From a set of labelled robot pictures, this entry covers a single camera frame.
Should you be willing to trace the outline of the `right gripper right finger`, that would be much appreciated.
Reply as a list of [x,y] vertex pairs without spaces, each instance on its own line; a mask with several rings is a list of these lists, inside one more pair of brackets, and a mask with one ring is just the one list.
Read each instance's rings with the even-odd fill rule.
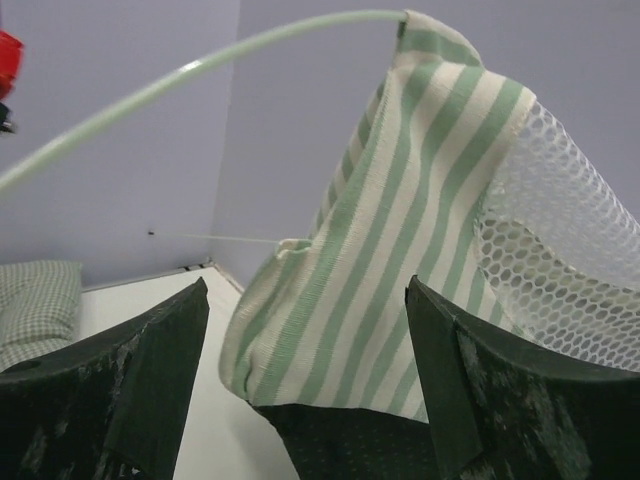
[[540,347],[412,278],[411,343],[444,479],[635,479],[639,377]]

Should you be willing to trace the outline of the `white tent pole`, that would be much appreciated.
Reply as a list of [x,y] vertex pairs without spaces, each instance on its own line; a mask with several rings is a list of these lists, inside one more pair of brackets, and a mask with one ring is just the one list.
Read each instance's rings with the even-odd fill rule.
[[280,243],[280,240],[273,240],[273,239],[252,238],[252,237],[242,237],[242,236],[161,232],[158,230],[147,230],[146,235],[148,237],[161,238],[161,239],[166,238],[166,239],[182,239],[182,240],[221,241],[221,242],[236,242],[236,243],[264,244],[264,245],[277,245]]
[[110,126],[123,120],[134,111],[159,99],[168,91],[185,84],[200,74],[230,64],[271,44],[314,30],[370,21],[400,23],[406,17],[407,14],[401,10],[381,9],[344,11],[314,16],[274,27],[190,61],[105,107],[25,156],[1,174],[1,192],[3,194],[9,192],[31,175],[50,166],[55,160],[71,152],[82,143],[106,131]]

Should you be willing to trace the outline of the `green striped pet tent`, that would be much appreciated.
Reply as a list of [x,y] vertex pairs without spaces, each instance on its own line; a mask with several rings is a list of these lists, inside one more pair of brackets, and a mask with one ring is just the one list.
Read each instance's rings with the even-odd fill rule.
[[524,85],[419,12],[308,236],[244,290],[223,385],[279,434],[301,479],[435,479],[405,291],[551,351],[639,369],[639,225]]

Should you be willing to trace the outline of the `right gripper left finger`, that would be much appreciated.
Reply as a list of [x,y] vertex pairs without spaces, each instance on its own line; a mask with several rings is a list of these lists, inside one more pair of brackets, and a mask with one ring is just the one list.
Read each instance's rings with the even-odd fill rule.
[[1,374],[4,479],[171,479],[209,318],[203,279]]

